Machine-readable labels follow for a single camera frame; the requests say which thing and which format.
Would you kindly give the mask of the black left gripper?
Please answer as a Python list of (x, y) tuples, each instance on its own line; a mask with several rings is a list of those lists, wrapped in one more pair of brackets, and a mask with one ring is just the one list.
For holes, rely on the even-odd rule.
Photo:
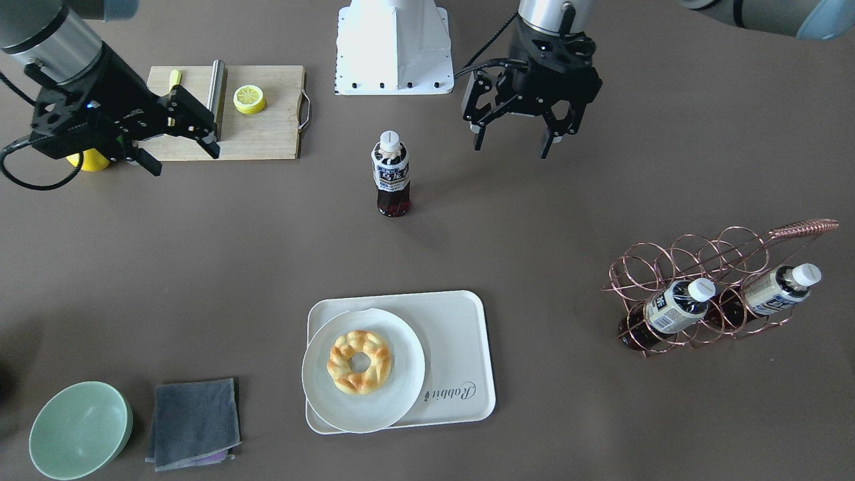
[(555, 134), (576, 134), (586, 107), (603, 84), (593, 67), (596, 43), (581, 33), (553, 36), (513, 27), (507, 57), (465, 67), (468, 86), (462, 118), (473, 125), (474, 150), (482, 149), (486, 125), (504, 114), (541, 116), (546, 122), (540, 159)]

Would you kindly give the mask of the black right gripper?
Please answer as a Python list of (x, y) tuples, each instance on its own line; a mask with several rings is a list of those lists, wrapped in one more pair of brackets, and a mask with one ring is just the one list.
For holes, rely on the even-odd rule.
[(211, 158), (220, 158), (210, 110), (183, 86), (154, 94), (107, 45), (88, 70), (64, 84), (49, 79), (46, 68), (36, 63), (29, 64), (29, 76), (42, 86), (29, 139), (50, 158), (96, 149), (161, 176), (161, 162), (134, 141), (162, 134), (193, 139)]

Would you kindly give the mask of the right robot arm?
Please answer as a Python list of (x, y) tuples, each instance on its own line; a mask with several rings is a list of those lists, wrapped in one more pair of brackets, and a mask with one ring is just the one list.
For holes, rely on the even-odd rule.
[(31, 133), (2, 149), (31, 146), (49, 158), (95, 150), (109, 161), (162, 165), (138, 141), (195, 140), (218, 158), (214, 114), (183, 86), (159, 96), (64, 1), (3, 1), (2, 51), (41, 86)]

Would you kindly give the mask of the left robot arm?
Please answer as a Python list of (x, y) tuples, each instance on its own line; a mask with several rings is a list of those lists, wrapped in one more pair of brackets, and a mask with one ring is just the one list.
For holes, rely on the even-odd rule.
[[(853, 30), (852, 1), (681, 1), (680, 7), (745, 31), (829, 41)], [(462, 119), (482, 149), (488, 126), (502, 116), (544, 121), (538, 155), (579, 132), (587, 107), (601, 91), (595, 40), (586, 32), (592, 1), (521, 1), (498, 28), (511, 31), (504, 57), (476, 52), (456, 73), (468, 84)]]

